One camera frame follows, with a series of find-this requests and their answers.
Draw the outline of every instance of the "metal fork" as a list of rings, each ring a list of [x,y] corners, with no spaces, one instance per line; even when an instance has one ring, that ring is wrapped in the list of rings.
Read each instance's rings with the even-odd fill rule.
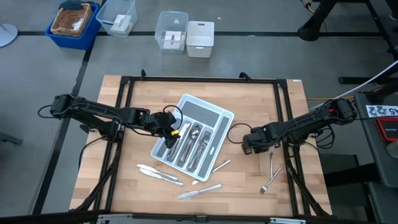
[[[261,187],[261,189],[260,189],[260,194],[264,194],[265,192],[266,192],[266,190],[268,189],[268,185],[274,180],[274,178],[278,175],[278,173],[279,173],[279,171],[281,170],[282,168],[280,167],[277,171],[276,171],[276,173],[271,177],[271,179],[268,181],[268,183],[267,184],[264,184],[262,187]]]

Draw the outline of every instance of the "gray floor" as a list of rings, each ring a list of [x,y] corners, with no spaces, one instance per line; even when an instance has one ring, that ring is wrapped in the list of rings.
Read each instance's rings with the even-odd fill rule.
[[[60,2],[0,0],[0,22],[13,23],[22,31],[44,31]],[[373,4],[390,31],[395,23],[387,18],[385,2]],[[185,11],[190,20],[213,21],[217,31],[295,32],[310,17],[298,0],[137,0],[139,20],[134,31],[154,31],[164,10]],[[330,32],[377,31],[364,4],[338,4],[326,23]],[[30,212],[59,125],[56,120],[40,119],[36,111],[55,95],[71,91],[84,53],[60,49],[44,36],[20,36],[0,49],[0,131],[24,138],[21,146],[0,142],[0,216]],[[297,37],[217,36],[212,58],[200,59],[186,53],[161,54],[150,36],[102,36],[93,47],[80,96],[96,100],[104,75],[138,75],[144,68],[148,75],[162,76],[236,77],[245,71],[252,77],[301,79],[307,96],[331,97],[355,87],[339,85],[338,77],[371,77],[390,63],[392,57],[381,38],[304,42]],[[86,141],[78,125],[70,124],[44,206],[46,213],[68,210],[78,155]],[[335,131],[335,146],[327,153],[357,154],[362,164],[372,161],[359,123],[336,126]],[[363,216],[356,209],[332,209],[342,216]]]

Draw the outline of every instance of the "white plastic bin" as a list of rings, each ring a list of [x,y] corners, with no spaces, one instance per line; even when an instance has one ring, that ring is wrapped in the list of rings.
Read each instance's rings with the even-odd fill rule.
[[[182,54],[187,37],[188,14],[163,11],[157,21],[155,39],[163,53]]]
[[[109,35],[127,37],[137,22],[135,0],[108,0],[95,17]]]
[[[189,57],[210,58],[214,45],[214,22],[189,21],[187,50]]]

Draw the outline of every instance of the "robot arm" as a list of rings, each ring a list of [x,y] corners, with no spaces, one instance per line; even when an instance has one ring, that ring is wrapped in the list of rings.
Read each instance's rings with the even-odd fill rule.
[[[242,149],[248,155],[266,152],[270,147],[287,139],[288,143],[299,144],[315,132],[330,124],[352,123],[357,116],[348,100],[337,99],[326,102],[317,110],[301,115],[286,122],[272,122],[251,130],[243,136]]]
[[[165,138],[168,148],[179,138],[178,130],[171,127],[176,119],[170,112],[151,114],[145,108],[115,108],[79,96],[59,95],[55,97],[50,113],[54,118],[76,119],[83,123],[80,127],[87,133],[97,129],[102,137],[112,142],[121,140],[120,130],[124,127],[141,129],[149,132],[148,135]],[[104,121],[98,116],[112,121]]]

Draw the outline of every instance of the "butter knife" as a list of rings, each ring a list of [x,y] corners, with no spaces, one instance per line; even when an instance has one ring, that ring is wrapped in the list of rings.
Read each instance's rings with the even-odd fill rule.
[[[143,169],[145,169],[145,170],[154,172],[155,174],[160,174],[160,175],[162,175],[162,176],[164,176],[164,177],[166,177],[166,178],[169,178],[170,180],[178,181],[178,177],[176,177],[176,176],[174,176],[174,175],[170,175],[170,174],[163,173],[163,172],[158,171],[157,169],[152,168],[152,167],[150,167],[150,166],[147,166],[147,165],[144,165],[144,164],[137,164],[137,166],[140,167],[140,168],[143,168]]]
[[[155,177],[155,178],[158,178],[158,179],[166,180],[166,181],[168,181],[168,182],[170,182],[170,183],[173,183],[173,184],[175,184],[175,185],[177,185],[177,186],[179,186],[179,187],[183,187],[183,186],[184,186],[184,183],[181,183],[181,182],[178,182],[178,181],[174,181],[174,180],[170,180],[170,179],[164,178],[164,177],[162,177],[162,176],[159,175],[159,174],[155,174],[155,173],[153,173],[153,172],[151,172],[151,171],[148,171],[148,170],[145,170],[145,169],[143,169],[143,168],[140,168],[139,171],[142,172],[142,173],[145,174],[145,175],[148,175],[148,176],[151,176],[151,177]]]
[[[187,198],[187,197],[193,197],[193,196],[198,195],[200,193],[205,193],[205,192],[209,192],[211,190],[218,190],[218,189],[222,189],[222,188],[223,188],[223,186],[221,184],[217,184],[217,185],[214,185],[212,187],[208,187],[208,188],[203,189],[203,190],[194,190],[192,192],[181,194],[178,197],[178,199],[184,199],[184,198]]]

